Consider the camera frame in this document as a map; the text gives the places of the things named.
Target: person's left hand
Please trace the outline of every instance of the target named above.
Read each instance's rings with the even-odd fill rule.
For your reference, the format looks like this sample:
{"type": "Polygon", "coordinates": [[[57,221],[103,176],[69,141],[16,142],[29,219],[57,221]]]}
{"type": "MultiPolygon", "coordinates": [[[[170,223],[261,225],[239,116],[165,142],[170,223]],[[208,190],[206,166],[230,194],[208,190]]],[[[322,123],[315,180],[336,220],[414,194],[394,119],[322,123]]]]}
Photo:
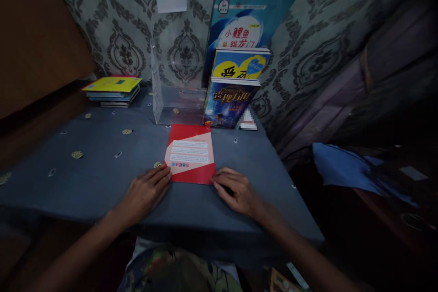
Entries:
{"type": "Polygon", "coordinates": [[[140,222],[159,204],[169,189],[170,168],[161,165],[135,178],[121,202],[111,210],[113,216],[129,228],[140,222]]]}

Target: table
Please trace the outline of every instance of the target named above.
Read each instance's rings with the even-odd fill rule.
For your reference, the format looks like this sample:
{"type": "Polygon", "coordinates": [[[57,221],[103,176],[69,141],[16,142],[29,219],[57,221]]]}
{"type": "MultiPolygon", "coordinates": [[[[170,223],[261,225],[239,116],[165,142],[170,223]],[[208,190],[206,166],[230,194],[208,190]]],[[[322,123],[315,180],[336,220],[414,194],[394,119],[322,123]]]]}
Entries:
{"type": "MultiPolygon", "coordinates": [[[[0,187],[0,205],[76,221],[102,218],[135,176],[163,162],[171,128],[155,124],[152,106],[147,106],[149,92],[142,88],[128,109],[90,107],[55,131],[11,168],[10,179],[0,187]],[[125,129],[133,132],[125,135],[125,129]],[[73,158],[74,151],[83,157],[73,158]],[[56,171],[49,177],[52,169],[56,171]]],[[[257,126],[258,131],[212,129],[216,168],[228,166],[246,175],[287,222],[319,246],[324,240],[319,228],[258,121],[257,126]]],[[[172,183],[142,224],[144,237],[180,242],[206,257],[243,265],[282,254],[256,223],[231,210],[213,186],[172,183]]]]}

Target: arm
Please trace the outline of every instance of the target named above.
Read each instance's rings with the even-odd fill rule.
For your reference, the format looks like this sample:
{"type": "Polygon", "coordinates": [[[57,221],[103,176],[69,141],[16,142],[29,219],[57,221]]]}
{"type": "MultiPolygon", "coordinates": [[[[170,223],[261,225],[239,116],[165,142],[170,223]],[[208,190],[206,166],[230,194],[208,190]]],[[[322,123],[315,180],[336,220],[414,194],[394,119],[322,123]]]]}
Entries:
{"type": "Polygon", "coordinates": [[[26,291],[65,291],[125,229],[138,223],[166,194],[172,174],[160,166],[135,178],[122,201],[65,251],[26,291]]]}
{"type": "Polygon", "coordinates": [[[354,283],[290,227],[275,210],[252,189],[248,178],[223,168],[212,178],[219,196],[234,210],[258,222],[290,256],[313,291],[358,291],[354,283]],[[229,195],[223,186],[230,188],[229,195]]]}

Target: book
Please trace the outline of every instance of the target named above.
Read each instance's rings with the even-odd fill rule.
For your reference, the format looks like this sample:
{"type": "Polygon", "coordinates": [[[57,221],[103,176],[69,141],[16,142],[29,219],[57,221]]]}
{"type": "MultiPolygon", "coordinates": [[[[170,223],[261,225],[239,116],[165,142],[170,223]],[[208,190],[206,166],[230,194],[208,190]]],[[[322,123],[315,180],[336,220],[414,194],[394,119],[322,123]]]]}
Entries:
{"type": "Polygon", "coordinates": [[[211,78],[203,124],[233,129],[259,88],[258,80],[211,78]]]}
{"type": "Polygon", "coordinates": [[[124,93],[125,95],[123,97],[89,97],[91,101],[130,101],[131,98],[134,98],[137,93],[140,91],[140,85],[136,85],[134,89],[130,93],[124,93]]]}
{"type": "Polygon", "coordinates": [[[268,64],[271,52],[265,48],[216,48],[213,78],[257,79],[268,64]]]}
{"type": "Polygon", "coordinates": [[[203,71],[207,85],[215,49],[266,48],[295,0],[214,0],[203,71]]]}
{"type": "Polygon", "coordinates": [[[170,167],[170,181],[211,185],[216,167],[210,127],[172,125],[164,164],[170,167]]]}
{"type": "Polygon", "coordinates": [[[133,90],[132,96],[128,101],[114,101],[111,99],[110,101],[101,101],[100,106],[101,107],[129,107],[131,103],[134,101],[134,99],[136,98],[136,96],[139,94],[139,92],[140,92],[140,87],[133,90]]]}
{"type": "Polygon", "coordinates": [[[83,91],[131,92],[142,78],[104,77],[82,88],[83,91]]]}
{"type": "Polygon", "coordinates": [[[96,92],[87,92],[85,93],[85,96],[87,96],[88,98],[91,97],[123,98],[129,94],[130,93],[96,91],[96,92]]]}

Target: damask wallpaper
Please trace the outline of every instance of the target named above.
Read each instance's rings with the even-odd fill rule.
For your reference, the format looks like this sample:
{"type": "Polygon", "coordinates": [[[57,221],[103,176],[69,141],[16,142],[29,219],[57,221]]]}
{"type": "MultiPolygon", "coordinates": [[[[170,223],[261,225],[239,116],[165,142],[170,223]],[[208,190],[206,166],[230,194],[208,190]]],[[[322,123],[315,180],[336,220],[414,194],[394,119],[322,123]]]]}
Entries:
{"type": "MultiPolygon", "coordinates": [[[[271,43],[253,107],[271,139],[303,103],[361,49],[401,0],[296,0],[271,43]]],[[[150,41],[169,85],[199,87],[213,0],[188,0],[186,12],[158,14],[156,0],[65,0],[103,75],[150,79],[150,41]]]]}

